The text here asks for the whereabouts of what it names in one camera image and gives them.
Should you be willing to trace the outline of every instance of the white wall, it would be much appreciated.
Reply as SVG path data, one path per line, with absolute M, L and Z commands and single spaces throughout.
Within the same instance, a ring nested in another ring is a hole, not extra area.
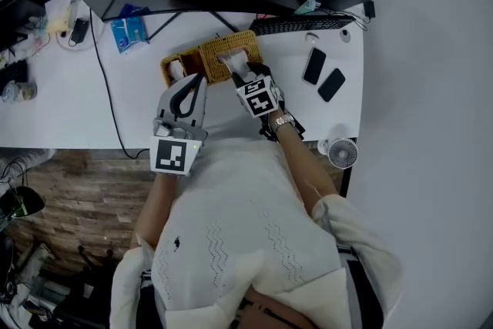
M 349 199 L 405 266 L 389 328 L 493 309 L 493 0 L 375 0 Z

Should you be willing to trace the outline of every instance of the white desk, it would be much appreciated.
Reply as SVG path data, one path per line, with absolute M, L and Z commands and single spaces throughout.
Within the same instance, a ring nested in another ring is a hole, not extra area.
M 247 29 L 255 15 L 220 13 L 239 29 Z M 147 32 L 153 33 L 171 15 L 144 17 Z M 89 17 L 79 3 L 78 17 Z M 96 38 L 102 24 L 95 20 Z M 346 82 L 329 103 L 317 87 L 303 81 L 311 43 L 306 32 L 265 35 L 257 38 L 264 63 L 284 90 L 287 108 L 307 130 L 305 140 L 329 135 L 355 137 L 359 134 L 363 91 L 363 32 L 350 24 L 351 42 L 345 44 L 339 31 L 316 31 L 317 47 L 327 54 L 319 84 L 336 67 Z M 116 120 L 126 148 L 149 146 L 152 121 L 159 97 L 166 88 L 159 63 L 178 51 L 199 45 L 231 31 L 212 15 L 191 12 L 180 15 L 163 29 L 151 44 L 120 55 L 109 26 L 99 39 L 98 49 L 112 93 Z M 89 47 L 90 30 L 76 48 Z M 28 59 L 38 95 L 30 102 L 14 105 L 0 102 L 0 146 L 32 148 L 119 148 L 109 101 L 94 48 L 69 52 L 54 37 L 38 55 Z M 259 136 L 260 121 L 251 119 L 235 95 L 233 82 L 209 87 L 204 128 L 211 139 L 225 136 Z

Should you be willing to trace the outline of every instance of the fan grille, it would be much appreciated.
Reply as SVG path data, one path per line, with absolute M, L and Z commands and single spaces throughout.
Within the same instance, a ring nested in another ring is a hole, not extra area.
M 357 160 L 357 147 L 350 140 L 338 140 L 329 148 L 329 160 L 339 169 L 353 166 Z

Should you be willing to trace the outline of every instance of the wicker basket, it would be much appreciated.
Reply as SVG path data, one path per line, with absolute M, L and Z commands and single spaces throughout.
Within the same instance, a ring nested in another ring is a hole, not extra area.
M 196 48 L 189 49 L 165 58 L 161 61 L 161 71 L 166 85 L 172 85 L 168 66 L 174 60 L 179 60 L 184 68 L 185 76 L 195 72 L 205 72 L 207 85 L 216 84 L 231 78 L 231 73 L 223 63 L 217 60 L 217 56 L 231 49 L 245 49 L 249 62 L 263 62 L 260 54 L 255 33 L 251 30 L 234 33 L 232 35 L 210 40 Z

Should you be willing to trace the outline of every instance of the sleeve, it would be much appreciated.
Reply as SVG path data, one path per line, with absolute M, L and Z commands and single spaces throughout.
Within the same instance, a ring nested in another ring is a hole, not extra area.
M 324 229 L 328 227 L 326 230 L 333 234 L 338 244 L 356 251 L 387 319 L 402 293 L 403 270 L 399 259 L 341 196 L 322 198 L 315 205 L 312 218 Z
M 142 247 L 129 250 L 113 275 L 111 290 L 111 313 L 109 326 L 112 329 L 135 329 L 137 307 L 140 298 L 140 274 L 145 270 Z

